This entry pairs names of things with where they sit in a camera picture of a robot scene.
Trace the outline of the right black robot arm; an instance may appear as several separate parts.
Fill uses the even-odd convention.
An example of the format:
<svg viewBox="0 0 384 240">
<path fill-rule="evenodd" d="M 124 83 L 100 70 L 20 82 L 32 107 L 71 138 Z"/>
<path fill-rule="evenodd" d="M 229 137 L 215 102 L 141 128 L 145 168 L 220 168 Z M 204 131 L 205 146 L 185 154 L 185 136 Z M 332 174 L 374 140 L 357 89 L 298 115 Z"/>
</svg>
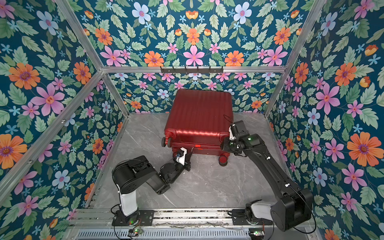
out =
<svg viewBox="0 0 384 240">
<path fill-rule="evenodd" d="M 249 158 L 261 171 L 270 185 L 276 202 L 255 200 L 242 212 L 232 212 L 250 224 L 260 220 L 272 221 L 285 232 L 313 218 L 314 196 L 309 189 L 301 189 L 281 168 L 270 154 L 264 140 L 257 134 L 250 135 L 243 121 L 234 122 L 230 135 L 221 144 L 222 150 L 236 156 Z"/>
</svg>

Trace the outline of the aluminium cage frame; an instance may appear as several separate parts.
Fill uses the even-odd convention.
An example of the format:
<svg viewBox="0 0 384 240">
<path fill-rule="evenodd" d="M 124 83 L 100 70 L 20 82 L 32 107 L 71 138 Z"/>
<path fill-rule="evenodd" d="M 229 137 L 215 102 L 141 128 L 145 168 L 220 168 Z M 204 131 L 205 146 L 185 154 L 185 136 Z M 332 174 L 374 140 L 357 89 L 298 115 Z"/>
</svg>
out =
<svg viewBox="0 0 384 240">
<path fill-rule="evenodd" d="M 107 67 L 105 66 L 100 57 L 98 56 L 95 48 L 92 46 L 89 38 L 86 36 L 80 21 L 78 20 L 75 12 L 70 6 L 68 1 L 56 1 L 58 9 L 62 12 L 66 21 L 74 31 L 77 40 L 79 40 L 81 46 L 85 49 L 86 54 L 90 58 L 91 62 L 96 68 L 96 72 L 92 75 L 90 81 L 75 95 L 75 97 L 69 102 L 69 104 L 61 111 L 61 113 L 54 119 L 50 126 L 39 136 L 39 138 L 32 144 L 31 148 L 23 155 L 23 157 L 16 163 L 16 165 L 10 169 L 10 171 L 1 180 L 1 203 L 3 204 L 14 188 L 19 183 L 20 179 L 28 173 L 32 165 L 37 161 L 40 154 L 43 153 L 46 146 L 54 139 L 60 129 L 69 121 L 70 116 L 75 110 L 82 104 L 85 97 L 91 92 L 93 88 L 97 86 L 97 83 L 102 78 L 106 78 L 105 84 L 110 90 L 112 96 L 115 98 L 120 110 L 125 117 L 128 117 L 129 113 L 123 103 L 123 100 L 115 87 L 114 83 L 110 79 L 111 73 L 124 72 L 124 73 L 161 73 L 160 67 Z M 326 4 L 326 1 L 314 1 L 307 16 L 307 19 L 303 25 L 303 30 L 299 39 L 294 46 L 294 49 L 289 55 L 286 65 L 281 67 L 223 67 L 224 73 L 235 72 L 275 72 L 287 74 L 291 69 L 294 61 L 298 58 L 301 48 L 306 42 L 309 32 L 315 24 L 315 21 L 320 16 L 322 8 Z"/>
</svg>

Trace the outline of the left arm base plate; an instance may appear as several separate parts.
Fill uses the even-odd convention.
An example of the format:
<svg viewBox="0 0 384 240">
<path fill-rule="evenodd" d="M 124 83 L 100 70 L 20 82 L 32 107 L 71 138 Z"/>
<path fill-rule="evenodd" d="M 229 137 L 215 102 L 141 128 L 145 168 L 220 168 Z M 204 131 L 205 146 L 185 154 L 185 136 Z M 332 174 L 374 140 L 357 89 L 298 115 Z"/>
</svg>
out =
<svg viewBox="0 0 384 240">
<path fill-rule="evenodd" d="M 113 227 L 151 226 L 154 220 L 154 210 L 137 210 L 129 216 L 117 210 L 112 222 Z"/>
</svg>

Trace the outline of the red hard-shell suitcase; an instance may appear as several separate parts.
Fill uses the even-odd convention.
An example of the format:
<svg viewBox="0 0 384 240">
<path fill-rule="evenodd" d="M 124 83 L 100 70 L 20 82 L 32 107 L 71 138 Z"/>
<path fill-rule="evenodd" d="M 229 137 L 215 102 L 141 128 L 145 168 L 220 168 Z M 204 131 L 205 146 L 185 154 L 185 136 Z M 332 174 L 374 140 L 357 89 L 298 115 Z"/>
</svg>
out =
<svg viewBox="0 0 384 240">
<path fill-rule="evenodd" d="M 173 153 L 185 148 L 194 154 L 218 156 L 224 167 L 230 153 L 222 150 L 221 144 L 229 137 L 233 120 L 230 93 L 180 89 L 165 126 L 162 147 L 171 148 Z"/>
</svg>

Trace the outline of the metal hook rail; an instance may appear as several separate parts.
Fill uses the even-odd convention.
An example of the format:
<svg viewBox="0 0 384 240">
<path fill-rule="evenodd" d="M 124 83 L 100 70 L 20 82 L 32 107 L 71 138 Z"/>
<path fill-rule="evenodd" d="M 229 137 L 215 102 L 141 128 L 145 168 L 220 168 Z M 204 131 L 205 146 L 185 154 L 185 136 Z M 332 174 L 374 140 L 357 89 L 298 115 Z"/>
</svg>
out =
<svg viewBox="0 0 384 240">
<path fill-rule="evenodd" d="M 221 74 L 224 72 L 223 67 L 160 67 L 162 74 Z"/>
</svg>

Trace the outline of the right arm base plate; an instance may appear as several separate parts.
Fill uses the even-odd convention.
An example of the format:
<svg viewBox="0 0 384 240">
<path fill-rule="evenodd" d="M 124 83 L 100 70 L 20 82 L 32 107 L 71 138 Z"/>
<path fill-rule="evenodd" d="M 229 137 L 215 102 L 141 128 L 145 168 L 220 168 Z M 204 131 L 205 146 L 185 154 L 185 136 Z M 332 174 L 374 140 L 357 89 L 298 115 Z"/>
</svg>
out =
<svg viewBox="0 0 384 240">
<path fill-rule="evenodd" d="M 234 226 L 249 225 L 249 226 L 272 226 L 273 222 L 266 219 L 256 218 L 251 210 L 248 209 L 232 209 L 228 211 Z"/>
</svg>

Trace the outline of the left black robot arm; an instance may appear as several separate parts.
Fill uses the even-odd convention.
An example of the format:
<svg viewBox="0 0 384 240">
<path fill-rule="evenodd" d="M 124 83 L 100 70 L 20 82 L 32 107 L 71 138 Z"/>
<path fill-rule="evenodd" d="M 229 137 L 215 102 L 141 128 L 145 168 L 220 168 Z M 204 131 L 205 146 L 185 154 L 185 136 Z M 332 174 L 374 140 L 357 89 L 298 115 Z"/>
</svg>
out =
<svg viewBox="0 0 384 240">
<path fill-rule="evenodd" d="M 117 164 L 112 170 L 112 178 L 119 193 L 120 213 L 126 218 L 138 213 L 137 189 L 143 184 L 148 184 L 158 195 L 169 190 L 184 171 L 191 170 L 192 154 L 191 150 L 178 149 L 159 171 L 145 156 Z"/>
</svg>

